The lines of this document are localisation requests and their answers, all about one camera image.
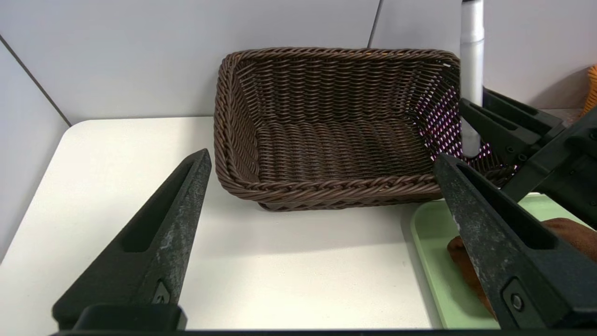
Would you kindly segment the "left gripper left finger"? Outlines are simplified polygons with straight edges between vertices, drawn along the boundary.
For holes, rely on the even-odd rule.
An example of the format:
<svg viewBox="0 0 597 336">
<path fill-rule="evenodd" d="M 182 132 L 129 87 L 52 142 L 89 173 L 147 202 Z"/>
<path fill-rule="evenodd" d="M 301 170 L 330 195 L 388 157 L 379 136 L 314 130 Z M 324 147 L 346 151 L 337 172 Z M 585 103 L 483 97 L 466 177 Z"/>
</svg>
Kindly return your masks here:
<svg viewBox="0 0 597 336">
<path fill-rule="evenodd" d="M 60 329 L 184 329 L 178 305 L 211 172 L 188 155 L 52 308 Z"/>
</svg>

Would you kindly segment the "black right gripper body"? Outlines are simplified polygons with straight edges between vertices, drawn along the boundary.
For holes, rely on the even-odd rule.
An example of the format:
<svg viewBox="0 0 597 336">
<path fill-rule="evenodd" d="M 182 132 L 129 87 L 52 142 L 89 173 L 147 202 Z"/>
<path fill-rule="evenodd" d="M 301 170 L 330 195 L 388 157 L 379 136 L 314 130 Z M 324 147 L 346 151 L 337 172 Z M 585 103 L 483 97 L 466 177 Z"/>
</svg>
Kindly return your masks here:
<svg viewBox="0 0 597 336">
<path fill-rule="evenodd" d="M 591 228 L 597 224 L 597 112 L 563 128 L 525 162 L 501 191 L 518 202 L 548 196 Z"/>
</svg>

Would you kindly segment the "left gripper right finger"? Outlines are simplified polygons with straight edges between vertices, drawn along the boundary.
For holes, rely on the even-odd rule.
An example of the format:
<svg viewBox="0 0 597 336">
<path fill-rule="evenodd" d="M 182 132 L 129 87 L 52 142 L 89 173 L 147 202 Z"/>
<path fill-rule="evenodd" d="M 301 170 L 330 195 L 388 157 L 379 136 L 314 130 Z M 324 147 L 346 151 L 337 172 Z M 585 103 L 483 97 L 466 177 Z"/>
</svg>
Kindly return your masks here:
<svg viewBox="0 0 597 336">
<path fill-rule="evenodd" d="M 596 264 L 465 162 L 434 175 L 502 329 L 595 329 Z"/>
</svg>

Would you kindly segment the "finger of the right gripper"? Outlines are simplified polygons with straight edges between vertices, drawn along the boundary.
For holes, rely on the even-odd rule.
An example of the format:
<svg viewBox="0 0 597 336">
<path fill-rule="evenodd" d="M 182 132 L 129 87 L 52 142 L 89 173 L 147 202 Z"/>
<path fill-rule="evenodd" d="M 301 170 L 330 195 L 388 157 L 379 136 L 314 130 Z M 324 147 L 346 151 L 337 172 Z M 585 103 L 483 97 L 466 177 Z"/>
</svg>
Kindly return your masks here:
<svg viewBox="0 0 597 336">
<path fill-rule="evenodd" d="M 507 130 L 526 130 L 540 139 L 554 138 L 565 129 L 563 120 L 558 117 L 486 88 L 483 91 L 483 108 L 490 119 Z"/>
<path fill-rule="evenodd" d="M 510 131 L 486 115 L 482 105 L 460 99 L 460 113 L 500 159 L 509 165 L 523 164 L 535 155 L 542 138 L 526 130 Z"/>
</svg>

